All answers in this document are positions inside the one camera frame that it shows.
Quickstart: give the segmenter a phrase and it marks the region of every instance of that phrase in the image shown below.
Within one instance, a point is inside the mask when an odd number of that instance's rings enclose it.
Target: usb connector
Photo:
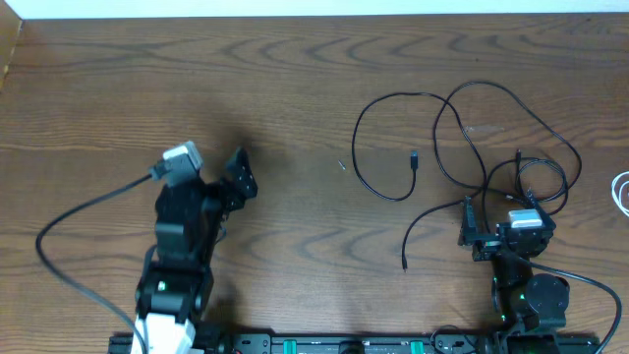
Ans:
[[[411,151],[411,169],[417,171],[420,168],[420,158],[417,156],[416,151]]]

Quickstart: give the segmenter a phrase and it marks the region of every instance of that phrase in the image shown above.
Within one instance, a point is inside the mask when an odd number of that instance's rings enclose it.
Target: wood grain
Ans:
[[[627,15],[164,19],[28,22],[0,95],[0,347],[3,352],[102,353],[126,330],[39,264],[34,235],[69,207],[146,172],[161,152],[194,140],[208,179],[236,146],[252,155],[258,198],[236,212],[212,262],[208,316],[278,332],[430,332],[499,321],[490,268],[456,247],[461,211],[401,239],[422,210],[461,198],[438,171],[431,126],[439,108],[394,98],[370,111],[358,159],[383,193],[404,193],[408,152],[420,153],[406,202],[370,194],[352,172],[361,109],[399,90],[446,95],[472,79],[502,83],[583,155],[583,174],[539,262],[629,295],[628,220],[609,182],[629,169]],[[570,151],[505,94],[467,88],[453,102],[488,166],[516,148],[559,160]],[[480,169],[447,112],[437,133],[446,168],[470,183]],[[337,160],[344,161],[343,171]],[[556,188],[542,169],[537,191]],[[497,177],[508,188],[513,172]],[[60,267],[129,314],[154,242],[148,184],[95,206],[44,241]],[[490,199],[492,221],[510,205]],[[569,331],[603,336],[613,302],[571,281]],[[629,351],[623,323],[609,352]]]

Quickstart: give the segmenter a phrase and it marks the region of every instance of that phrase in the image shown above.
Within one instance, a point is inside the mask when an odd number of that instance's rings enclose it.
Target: white wall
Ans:
[[[5,1],[25,20],[146,17],[629,12],[629,0]]]

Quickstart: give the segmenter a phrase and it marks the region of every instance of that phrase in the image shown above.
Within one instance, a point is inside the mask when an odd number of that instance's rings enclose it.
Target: robotic arm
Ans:
[[[205,184],[201,167],[199,152],[188,142],[164,152],[150,169],[153,179],[166,179],[155,203],[157,245],[146,255],[136,290],[136,328],[151,354],[190,353],[213,285],[209,262],[221,222],[257,194],[241,148],[227,162],[227,178]],[[157,261],[151,261],[154,249]],[[132,353],[142,353],[137,338]]]

